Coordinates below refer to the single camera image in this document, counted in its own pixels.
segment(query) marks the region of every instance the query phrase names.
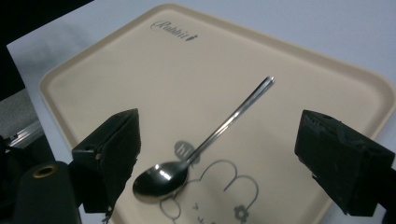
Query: plastic tray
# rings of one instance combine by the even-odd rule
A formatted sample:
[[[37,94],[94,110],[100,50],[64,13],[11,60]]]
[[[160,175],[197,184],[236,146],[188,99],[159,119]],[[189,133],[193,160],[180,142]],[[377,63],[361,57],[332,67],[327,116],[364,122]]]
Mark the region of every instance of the plastic tray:
[[[137,175],[185,157],[267,76],[275,85],[201,155],[175,199],[135,199]],[[374,137],[395,108],[376,74],[176,5],[56,67],[40,91],[70,148],[138,108],[142,151],[113,223],[317,223],[331,201],[293,153],[303,109]]]

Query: bolt hole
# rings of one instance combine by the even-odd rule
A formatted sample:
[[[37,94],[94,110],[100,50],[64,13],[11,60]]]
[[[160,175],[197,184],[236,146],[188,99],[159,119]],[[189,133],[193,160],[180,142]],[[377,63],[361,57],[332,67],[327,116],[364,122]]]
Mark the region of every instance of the bolt hole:
[[[35,170],[35,172],[33,173],[33,177],[34,178],[43,178],[43,177],[52,175],[53,173],[56,172],[57,169],[58,169],[58,167],[53,164],[43,166],[43,167],[40,167]]]

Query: spoon handle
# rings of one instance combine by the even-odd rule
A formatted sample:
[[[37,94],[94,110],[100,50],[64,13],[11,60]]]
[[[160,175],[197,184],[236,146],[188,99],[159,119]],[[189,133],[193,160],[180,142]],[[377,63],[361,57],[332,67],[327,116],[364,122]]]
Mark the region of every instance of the spoon handle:
[[[267,77],[253,93],[228,117],[206,140],[198,146],[192,154],[186,159],[190,165],[205,149],[207,149],[224,131],[226,131],[251,105],[256,102],[274,83],[273,77]]]

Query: spoon bowl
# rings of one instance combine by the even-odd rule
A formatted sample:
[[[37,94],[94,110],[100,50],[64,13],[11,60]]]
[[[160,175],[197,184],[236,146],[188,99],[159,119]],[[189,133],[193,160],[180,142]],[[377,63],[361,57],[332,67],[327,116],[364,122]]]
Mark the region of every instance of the spoon bowl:
[[[228,117],[185,161],[156,164],[143,172],[133,185],[133,193],[143,203],[158,203],[176,194],[184,187],[189,176],[189,165],[224,133],[274,83],[267,77],[257,89]]]
[[[188,166],[184,161],[169,161],[152,166],[134,181],[134,196],[145,203],[157,203],[175,196],[187,181]]]

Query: tray rim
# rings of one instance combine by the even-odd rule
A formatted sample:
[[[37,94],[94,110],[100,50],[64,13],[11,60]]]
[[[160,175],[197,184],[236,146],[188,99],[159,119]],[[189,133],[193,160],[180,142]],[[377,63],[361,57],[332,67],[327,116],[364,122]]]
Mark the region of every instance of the tray rim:
[[[385,77],[380,76],[376,72],[370,71],[366,68],[359,67],[352,63],[347,63],[338,60],[336,58],[313,51],[311,49],[306,49],[304,47],[290,43],[288,41],[255,31],[253,29],[247,28],[245,26],[239,25],[231,21],[226,21],[224,19],[217,18],[215,16],[206,14],[204,12],[197,11],[195,9],[184,7],[179,4],[167,3],[153,7],[152,9],[146,11],[144,14],[138,16],[137,18],[132,19],[131,21],[122,25],[116,31],[103,37],[102,39],[98,40],[94,44],[83,49],[79,53],[71,56],[63,63],[60,63],[56,67],[50,69],[48,73],[46,73],[41,78],[38,87],[40,95],[44,101],[46,108],[49,110],[52,116],[52,120],[56,123],[57,127],[59,128],[59,131],[62,134],[63,139],[65,140],[66,144],[70,149],[72,149],[73,146],[75,146],[78,143],[78,141],[73,137],[71,131],[67,129],[68,125],[66,124],[64,118],[61,116],[61,113],[58,110],[56,104],[53,101],[51,101],[47,89],[48,84],[51,83],[51,81],[57,77],[57,74],[60,71],[67,68],[69,64],[74,64],[75,62],[78,62],[79,59],[85,58],[86,55],[91,55],[95,51],[101,49],[106,44],[111,43],[113,39],[116,39],[118,36],[127,33],[130,29],[136,27],[136,25],[140,24],[141,22],[144,22],[145,20],[149,19],[151,16],[160,13],[164,10],[174,10],[177,13],[188,15],[189,17],[194,18],[198,21],[204,21],[210,23],[212,25],[220,27],[223,30],[228,30],[234,34],[238,34],[244,38],[255,41],[261,45],[269,45],[274,49],[281,50],[282,52],[292,55],[293,57],[304,59],[314,64],[325,65],[325,67],[329,67],[331,69],[337,68],[338,70],[349,70],[348,73],[353,74],[353,76],[365,75],[366,77],[369,77],[373,81],[381,83],[381,85],[384,87],[382,91],[386,92],[387,95],[391,96],[391,102],[389,102],[389,106],[388,109],[386,110],[385,116],[377,124],[377,127],[375,128],[373,134],[370,134],[369,137],[371,138],[375,138],[381,132],[381,130],[384,128],[385,124],[389,120],[390,116],[394,113],[396,109],[396,89],[394,85],[392,85]],[[332,205],[332,200],[329,198],[329,200],[325,203],[323,208],[320,209],[320,212],[316,215],[316,218],[314,218],[313,223],[319,223],[323,219],[324,215],[328,212],[331,205]],[[115,213],[112,219],[121,220],[120,214]]]

